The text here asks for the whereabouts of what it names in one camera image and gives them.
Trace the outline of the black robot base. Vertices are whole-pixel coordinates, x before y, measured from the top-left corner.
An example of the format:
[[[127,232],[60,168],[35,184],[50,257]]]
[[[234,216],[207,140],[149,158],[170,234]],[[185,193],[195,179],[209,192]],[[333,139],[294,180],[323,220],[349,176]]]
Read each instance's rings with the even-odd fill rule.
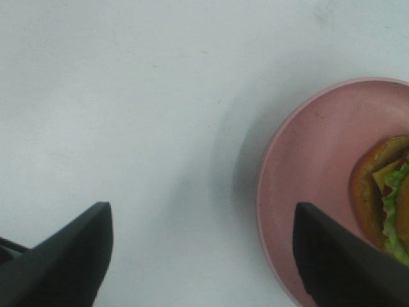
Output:
[[[26,251],[29,250],[29,248],[12,242],[3,237],[0,238],[0,248],[1,265],[5,264],[6,262],[9,262],[10,260],[13,260],[14,258],[17,258],[18,256],[24,254]]]

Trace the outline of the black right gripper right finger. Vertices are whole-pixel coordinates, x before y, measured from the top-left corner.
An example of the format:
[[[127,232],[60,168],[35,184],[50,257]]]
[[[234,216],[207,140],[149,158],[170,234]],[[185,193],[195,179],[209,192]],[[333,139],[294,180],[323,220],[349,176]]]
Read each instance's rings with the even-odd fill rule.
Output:
[[[311,203],[296,205],[293,256],[316,306],[408,306],[408,267]]]

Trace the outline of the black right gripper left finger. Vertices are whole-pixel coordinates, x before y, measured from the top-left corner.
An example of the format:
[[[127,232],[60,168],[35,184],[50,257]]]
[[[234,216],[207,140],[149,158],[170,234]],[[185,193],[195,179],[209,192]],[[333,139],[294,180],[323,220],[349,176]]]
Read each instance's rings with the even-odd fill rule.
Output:
[[[111,205],[98,202],[1,265],[1,306],[93,306],[112,247]]]

